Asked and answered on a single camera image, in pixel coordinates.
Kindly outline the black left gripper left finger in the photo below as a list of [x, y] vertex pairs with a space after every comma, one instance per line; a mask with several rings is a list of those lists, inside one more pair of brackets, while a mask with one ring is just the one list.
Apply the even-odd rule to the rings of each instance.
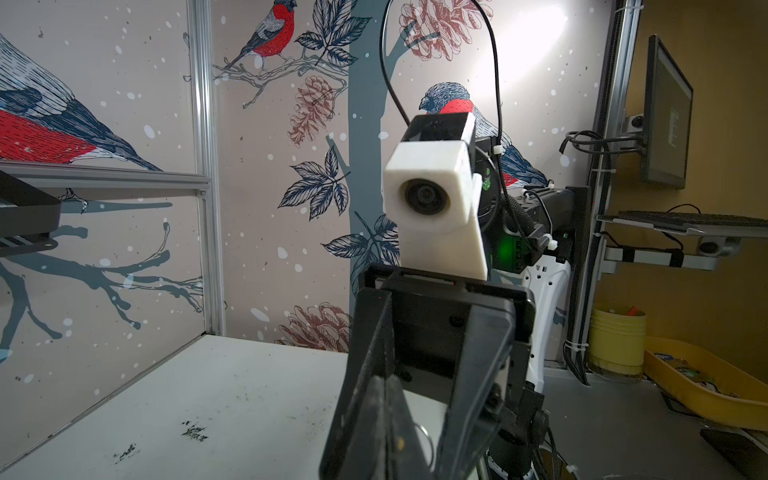
[[385, 381], [345, 382], [319, 465], [320, 479], [384, 479]]

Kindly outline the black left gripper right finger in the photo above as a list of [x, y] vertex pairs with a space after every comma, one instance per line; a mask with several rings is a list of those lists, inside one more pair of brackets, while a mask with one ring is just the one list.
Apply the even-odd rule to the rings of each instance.
[[386, 478], [432, 478], [402, 383], [396, 375], [386, 380]]

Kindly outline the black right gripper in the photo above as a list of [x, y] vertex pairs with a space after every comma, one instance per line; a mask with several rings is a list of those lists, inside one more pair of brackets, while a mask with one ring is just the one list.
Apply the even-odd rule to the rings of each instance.
[[499, 430], [497, 382], [527, 343], [534, 301], [523, 288], [373, 264], [359, 277], [336, 420], [357, 417], [373, 377], [443, 402], [436, 479], [465, 479]]

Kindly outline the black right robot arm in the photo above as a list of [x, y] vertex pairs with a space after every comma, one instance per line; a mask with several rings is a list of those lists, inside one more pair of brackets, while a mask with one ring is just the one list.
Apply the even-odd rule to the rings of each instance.
[[571, 274], [565, 241], [512, 217], [480, 226], [490, 159], [471, 132], [408, 131], [384, 174], [398, 261], [360, 275], [323, 479], [554, 477], [544, 354]]

